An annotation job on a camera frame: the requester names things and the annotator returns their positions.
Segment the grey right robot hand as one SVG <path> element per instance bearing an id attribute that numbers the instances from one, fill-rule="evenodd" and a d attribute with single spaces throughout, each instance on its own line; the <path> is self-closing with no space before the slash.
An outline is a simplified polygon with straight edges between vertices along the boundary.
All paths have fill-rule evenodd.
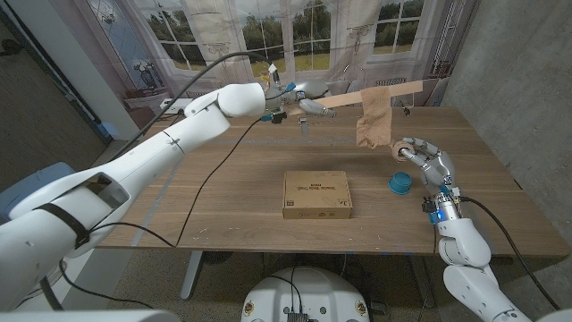
<path id="1" fill-rule="evenodd" d="M 401 148 L 400 154 L 420 168 L 422 184 L 430 195 L 457 188 L 455 166 L 449 154 L 427 140 L 404 138 L 413 150 Z"/>

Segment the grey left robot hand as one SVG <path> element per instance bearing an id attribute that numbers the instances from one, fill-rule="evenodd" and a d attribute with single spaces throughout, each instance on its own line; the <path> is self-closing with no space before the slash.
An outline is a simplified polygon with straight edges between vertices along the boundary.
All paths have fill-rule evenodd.
<path id="1" fill-rule="evenodd" d="M 317 99 L 329 96 L 327 84 L 320 80 L 291 82 L 289 85 L 271 87 L 265 93 L 265 108 L 270 112 L 314 114 L 334 117 L 335 112 L 318 103 Z"/>

